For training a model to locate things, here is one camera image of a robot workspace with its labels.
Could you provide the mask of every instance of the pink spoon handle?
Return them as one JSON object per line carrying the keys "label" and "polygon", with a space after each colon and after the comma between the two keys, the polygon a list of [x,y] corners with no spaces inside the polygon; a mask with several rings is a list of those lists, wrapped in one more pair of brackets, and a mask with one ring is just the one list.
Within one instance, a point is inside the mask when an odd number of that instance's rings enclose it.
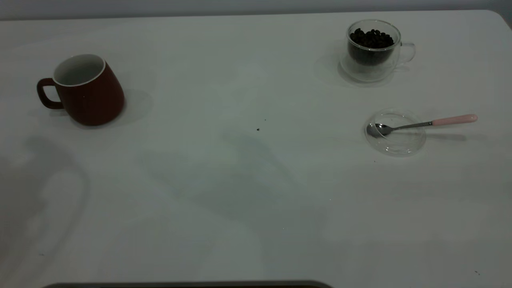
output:
{"label": "pink spoon handle", "polygon": [[475,114],[462,115],[457,117],[443,118],[432,121],[432,126],[441,126],[441,125],[452,125],[452,124],[462,124],[462,123],[471,123],[478,120],[478,116]]}

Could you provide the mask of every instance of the glass cup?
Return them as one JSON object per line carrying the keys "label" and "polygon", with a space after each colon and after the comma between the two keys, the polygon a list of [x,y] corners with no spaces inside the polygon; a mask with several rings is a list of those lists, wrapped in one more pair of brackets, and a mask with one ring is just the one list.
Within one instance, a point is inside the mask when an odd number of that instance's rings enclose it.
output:
{"label": "glass cup", "polygon": [[[384,32],[393,39],[393,45],[385,48],[367,48],[354,42],[350,34],[357,29],[364,33],[372,29]],[[412,42],[402,42],[400,31],[393,25],[381,20],[361,20],[347,29],[347,35],[340,54],[339,62],[347,74],[356,80],[374,82],[386,78],[393,70],[414,58],[416,47]],[[409,47],[412,52],[400,57],[400,48]]]}
{"label": "glass cup", "polygon": [[423,127],[403,129],[384,136],[375,124],[400,127],[421,123],[412,112],[397,108],[388,108],[373,114],[365,122],[363,133],[366,140],[377,151],[390,156],[408,156],[418,152],[425,144],[426,135]]}

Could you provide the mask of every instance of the coffee beans in cup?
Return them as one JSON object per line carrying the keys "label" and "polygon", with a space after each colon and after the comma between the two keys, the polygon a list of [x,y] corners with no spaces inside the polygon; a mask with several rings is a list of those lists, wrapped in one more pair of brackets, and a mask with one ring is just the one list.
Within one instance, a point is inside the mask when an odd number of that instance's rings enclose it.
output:
{"label": "coffee beans in cup", "polygon": [[350,34],[350,39],[360,45],[363,46],[364,49],[353,45],[353,43],[349,42],[349,53],[350,56],[359,64],[365,66],[374,66],[383,63],[386,61],[391,53],[390,50],[382,50],[382,51],[372,51],[370,49],[382,49],[395,44],[393,38],[384,32],[380,32],[379,30],[372,29],[366,33],[363,32],[360,28],[355,30]]}

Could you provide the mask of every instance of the mug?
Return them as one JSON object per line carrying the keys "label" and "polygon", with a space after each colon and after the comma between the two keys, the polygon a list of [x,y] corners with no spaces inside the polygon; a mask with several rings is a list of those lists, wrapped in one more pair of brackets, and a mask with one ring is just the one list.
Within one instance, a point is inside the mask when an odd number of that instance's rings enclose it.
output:
{"label": "mug", "polygon": [[[393,39],[393,45],[385,48],[368,48],[359,45],[350,38],[357,29],[363,32],[372,29],[386,33]],[[414,43],[401,41],[400,31],[393,25],[381,20],[361,20],[347,29],[343,51],[339,63],[345,72],[356,80],[363,82],[379,81],[386,78],[393,70],[414,58]],[[400,57],[400,48],[409,47],[412,52]]]}
{"label": "mug", "polygon": [[[44,86],[54,86],[60,102],[49,100]],[[119,81],[106,61],[94,54],[73,56],[60,63],[53,78],[37,83],[37,94],[47,108],[65,109],[75,121],[87,126],[112,121],[124,107]]]}

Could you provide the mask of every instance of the gray wall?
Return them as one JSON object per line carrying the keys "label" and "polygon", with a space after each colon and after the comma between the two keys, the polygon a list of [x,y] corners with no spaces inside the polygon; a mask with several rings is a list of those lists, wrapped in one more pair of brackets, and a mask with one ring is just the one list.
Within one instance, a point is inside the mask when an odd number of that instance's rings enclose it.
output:
{"label": "gray wall", "polygon": [[512,0],[0,0],[0,19],[490,9],[512,23]]}

